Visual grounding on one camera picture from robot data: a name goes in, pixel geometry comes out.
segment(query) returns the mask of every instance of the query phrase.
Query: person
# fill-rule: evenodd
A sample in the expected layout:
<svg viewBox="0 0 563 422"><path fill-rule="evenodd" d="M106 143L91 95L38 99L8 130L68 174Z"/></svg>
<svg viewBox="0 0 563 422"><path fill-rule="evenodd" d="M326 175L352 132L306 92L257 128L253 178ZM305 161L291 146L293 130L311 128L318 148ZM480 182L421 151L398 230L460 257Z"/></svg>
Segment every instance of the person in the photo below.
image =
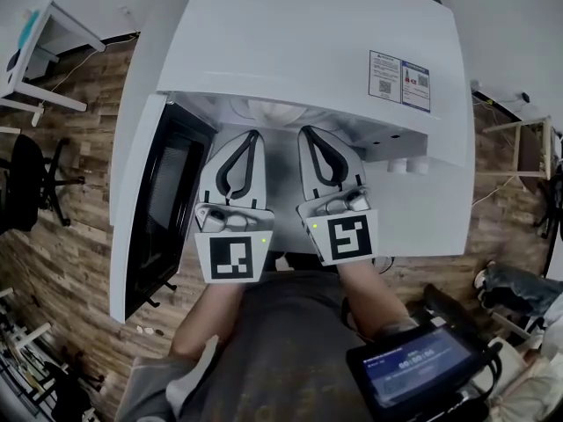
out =
<svg viewBox="0 0 563 422"><path fill-rule="evenodd" d="M341 322L344 295L357 332ZM372 420L346 352L414 326L369 260L338 265L338 274L209 284L168 357L135 360L116 420Z"/></svg>
<svg viewBox="0 0 563 422"><path fill-rule="evenodd" d="M545 333L540 352L552 360L563 351L563 281L550 280L491 261L473 286L486 309L501 305L526 317L542 317Z"/></svg>

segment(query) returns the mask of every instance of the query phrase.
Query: sneaker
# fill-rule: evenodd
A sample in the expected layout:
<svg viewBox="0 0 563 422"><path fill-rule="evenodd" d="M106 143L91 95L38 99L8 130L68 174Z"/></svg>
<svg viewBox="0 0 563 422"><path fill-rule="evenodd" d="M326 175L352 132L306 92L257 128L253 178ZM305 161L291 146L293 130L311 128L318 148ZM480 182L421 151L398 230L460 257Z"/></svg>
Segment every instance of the sneaker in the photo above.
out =
<svg viewBox="0 0 563 422"><path fill-rule="evenodd" d="M473 287L475 287L475 289L477 289L478 291L485 287L485 272L486 269L483 269L477 274L475 280L473 280Z"/></svg>

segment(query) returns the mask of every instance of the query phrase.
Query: white desk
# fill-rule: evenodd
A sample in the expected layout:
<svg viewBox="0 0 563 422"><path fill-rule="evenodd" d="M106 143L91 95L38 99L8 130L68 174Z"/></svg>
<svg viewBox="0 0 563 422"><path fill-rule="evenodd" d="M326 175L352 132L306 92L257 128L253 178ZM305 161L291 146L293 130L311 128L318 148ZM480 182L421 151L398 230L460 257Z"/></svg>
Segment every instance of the white desk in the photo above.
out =
<svg viewBox="0 0 563 422"><path fill-rule="evenodd" d="M447 0L441 1L448 6ZM170 28L172 25L166 27L166 35L167 39L171 40ZM142 40L143 34L136 50L140 50ZM154 50L152 56L145 55L143 59L153 61L155 65L162 64L165 50L161 44L158 45L158 55ZM135 107L132 107L134 96L132 93L129 95L129 91L133 90L134 74L137 76L137 70L147 67L145 64L141 64L141 55L137 61L136 50L128 72L128 82L120 108L113 150L110 201L110 220L113 219L113 222L115 222L123 170L129 157L131 134L136 130L135 123L138 123L147 94L154 92L148 86L145 86L146 89L135 90ZM437 256L464 253L471 217L475 155L469 92L467 101L471 114L466 128L465 166L456 167L435 161L430 166L430 173L426 177L421 177L413 174L405 176L389 174L385 169L386 164L365 164L368 184L371 188L371 203L379 210L380 255ZM216 138L215 149L232 138L237 131L244 132L248 129L250 128L225 128ZM267 205L275 211L276 215L271 248L280 251L313 252L311 241L304 232L295 210L296 206L303 202L298 163L296 162L296 134L280 135L278 142L271 142L273 136L268 135L267 130L263 132L263 135L267 144L267 167L270 164L279 165L280 163L276 163L276 161L280 158L283 160L283 167L277 168L279 174L269 174L270 169L268 169Z"/></svg>
<svg viewBox="0 0 563 422"><path fill-rule="evenodd" d="M67 30L83 37L88 44L99 52L103 52L106 49L101 40L71 16L61 11L51 0L38 4L31 11L31 17L27 21L24 20L23 14L21 17L15 15L14 22L10 27L0 29L0 106L8 106L36 114L43 113L43 108L40 105L25 105L3 98L13 92L18 92L57 105L66 106L76 111L83 112L86 110L86 103L41 89L23 81L27 64L49 18L52 18ZM38 49L37 51L50 61L56 61L57 59L56 56L43 49Z"/></svg>

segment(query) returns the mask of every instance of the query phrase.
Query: qr code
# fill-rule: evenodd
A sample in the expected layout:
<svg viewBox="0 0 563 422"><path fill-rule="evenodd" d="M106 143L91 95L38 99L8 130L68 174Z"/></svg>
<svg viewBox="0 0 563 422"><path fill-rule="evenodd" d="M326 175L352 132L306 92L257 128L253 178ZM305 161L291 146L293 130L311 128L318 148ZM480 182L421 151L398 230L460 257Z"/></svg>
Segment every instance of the qr code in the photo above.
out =
<svg viewBox="0 0 563 422"><path fill-rule="evenodd" d="M379 80L379 91L385 92L386 94L391 94L391 82Z"/></svg>
<svg viewBox="0 0 563 422"><path fill-rule="evenodd" d="M428 77L424 75L419 75L419 85L423 88L428 88Z"/></svg>

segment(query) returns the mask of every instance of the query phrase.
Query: wooden floor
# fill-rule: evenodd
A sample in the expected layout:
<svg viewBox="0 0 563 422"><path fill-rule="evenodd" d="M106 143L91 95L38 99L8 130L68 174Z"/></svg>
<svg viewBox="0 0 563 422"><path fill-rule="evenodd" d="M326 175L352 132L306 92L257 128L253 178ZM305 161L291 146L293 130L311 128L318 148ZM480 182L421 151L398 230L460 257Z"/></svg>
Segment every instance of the wooden floor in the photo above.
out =
<svg viewBox="0 0 563 422"><path fill-rule="evenodd" d="M31 127L28 113L0 113L0 126L20 127L46 156L59 139L70 138L62 160L62 174L84 175L85 186L62 192L63 211L72 225L63 228L53 214L41 212L31 233L8 232L0 237L0 288L13 286L24 321L36 327L49 321L46 336L56 351L68 346L82 350L92 375L104 375L106 384L91 399L104 420L113 419L136 355L158 357L167 353L172 334L194 304L204 285L194 250L183 258L172 293L163 288L155 300L158 309L143 306L125 325L108 315L109 265L112 228L108 220L109 173L113 132L122 87L135 42L109 47L94 55L57 91L88 103L86 113L47 104L39 126ZM90 51L70 55L55 68L55 75L39 85L51 89ZM476 129L492 123L491 113L476 108ZM9 159L13 135L0 134L0 157ZM479 168L509 164L510 148L502 137L476 136ZM505 178L477 178L474 199L491 192ZM496 258L514 266L540 272L546 242L531 227L543 208L539 198L525 192L517 179L472 212L466 254L447 258L397 258L385 279L405 301L418 299L428 283L453 295L469 307L472 279L488 260ZM40 308L30 305L35 295ZM157 333L140 334L137 326Z"/></svg>

